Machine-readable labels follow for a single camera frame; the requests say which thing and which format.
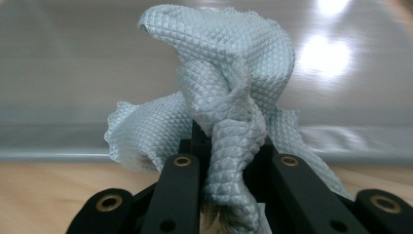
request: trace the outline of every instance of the metallic surface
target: metallic surface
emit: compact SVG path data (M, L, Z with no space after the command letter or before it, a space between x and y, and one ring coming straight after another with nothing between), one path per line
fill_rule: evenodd
M177 91L173 49L136 28L167 1L0 3L0 159L108 160L116 101ZM413 163L413 18L405 0L173 1L255 11L290 33L280 107L328 162Z

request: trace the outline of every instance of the white cloth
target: white cloth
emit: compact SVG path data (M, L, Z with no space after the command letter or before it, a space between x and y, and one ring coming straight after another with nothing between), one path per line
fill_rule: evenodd
M269 232L243 181L243 169L267 133L279 152L302 157L333 191L346 194L306 148L294 112L276 107L294 52L275 21L234 9L161 5L148 9L138 26L175 47L182 63L176 73L181 92L140 106L119 103L105 135L113 160L133 170L155 166L161 171L179 141L190 138L194 119L212 142L203 211L206 222L219 211L224 233Z

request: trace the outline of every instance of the light blue cloth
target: light blue cloth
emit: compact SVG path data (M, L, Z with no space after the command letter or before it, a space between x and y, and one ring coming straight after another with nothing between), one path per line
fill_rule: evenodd
M294 52L275 21L234 9L162 5L148 9L138 26L175 47L181 92L140 106L119 103L105 135L112 159L133 170L161 171L179 141L190 138L195 119L212 141L203 189L206 226L219 211L222 233L271 232L263 207L243 181L243 169L267 135L279 152L302 157L330 189L346 194L334 173L305 146L295 112L276 107Z

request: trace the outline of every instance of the cloth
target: cloth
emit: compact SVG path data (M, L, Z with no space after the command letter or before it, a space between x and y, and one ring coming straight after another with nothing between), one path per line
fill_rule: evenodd
M294 65L287 33L256 13L161 5L138 27L172 45L181 92L142 105L126 102L109 117L110 157L132 170L162 170L194 119L212 151L203 189L206 227L220 214L222 233L271 233L243 181L243 169L268 135L281 153L306 160L329 188L346 192L297 132L295 112L277 108Z

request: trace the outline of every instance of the textured fabric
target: textured fabric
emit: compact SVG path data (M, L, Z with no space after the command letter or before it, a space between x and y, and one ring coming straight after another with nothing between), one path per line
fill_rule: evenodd
M162 5L147 10L138 26L175 47L181 93L140 106L121 102L105 135L112 159L133 170L160 171L179 140L190 137L194 119L212 142L205 226L219 212L222 233L269 233L263 207L243 181L243 169L267 131L280 152L303 157L332 190L345 194L334 173L305 147L295 115L276 108L294 53L275 21L234 9Z

